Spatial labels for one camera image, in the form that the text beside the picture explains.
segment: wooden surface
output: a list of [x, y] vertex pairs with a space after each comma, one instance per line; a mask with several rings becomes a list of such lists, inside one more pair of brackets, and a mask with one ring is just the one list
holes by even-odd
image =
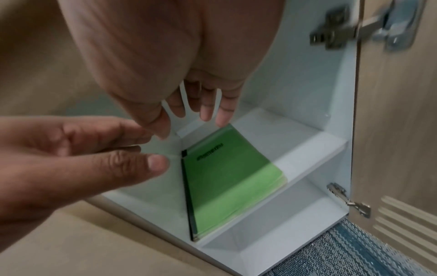
[[218, 268], [85, 202], [56, 212], [0, 254], [7, 276], [226, 276]]
[[[370, 17], [381, 5], [381, 0], [366, 0], [364, 18]], [[362, 45], [352, 199], [369, 204], [373, 214], [368, 220], [352, 209], [350, 218], [361, 228], [437, 272], [437, 239], [425, 235], [423, 228], [413, 227], [415, 222], [437, 235], [436, 10], [437, 1], [428, 0], [416, 41], [407, 51], [388, 53], [383, 50], [382, 43], [372, 41]], [[383, 196], [407, 205], [396, 207], [382, 202]], [[411, 211], [409, 206], [419, 208], [427, 215], [420, 216], [420, 212]], [[378, 210], [381, 208], [385, 208], [382, 212], [390, 210], [395, 215], [389, 212], [391, 216], [387, 216], [387, 212], [383, 214]], [[394, 219], [396, 214], [407, 218], [408, 221], [404, 221], [407, 223]], [[386, 221], [394, 223], [395, 227], [390, 227], [393, 225]], [[408, 233], [403, 235], [400, 233], [403, 230]], [[396, 241], [392, 234], [403, 240]], [[418, 243], [412, 238], [414, 236], [425, 242]]]
[[43, 115], [99, 91], [56, 0], [0, 0], [0, 115]]

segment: floor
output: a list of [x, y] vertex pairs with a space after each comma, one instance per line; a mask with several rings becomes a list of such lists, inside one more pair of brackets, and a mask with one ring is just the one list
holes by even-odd
[[436, 276], [344, 220], [265, 276]]

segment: fingernail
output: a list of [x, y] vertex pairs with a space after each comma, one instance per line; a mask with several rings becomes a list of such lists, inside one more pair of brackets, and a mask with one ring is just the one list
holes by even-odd
[[168, 159], [162, 155], [150, 155], [147, 163], [149, 169], [154, 172], [162, 172], [168, 168]]

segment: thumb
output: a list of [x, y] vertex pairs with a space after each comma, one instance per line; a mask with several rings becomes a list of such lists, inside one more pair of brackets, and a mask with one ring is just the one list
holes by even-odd
[[61, 207], [91, 196], [130, 186], [163, 174], [168, 166], [164, 156], [111, 151], [55, 158], [36, 170], [33, 182], [41, 199]]

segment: green cover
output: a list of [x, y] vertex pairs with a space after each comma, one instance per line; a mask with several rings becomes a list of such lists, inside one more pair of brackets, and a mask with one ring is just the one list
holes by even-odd
[[287, 183], [282, 171], [231, 125], [184, 151], [182, 164], [193, 241]]

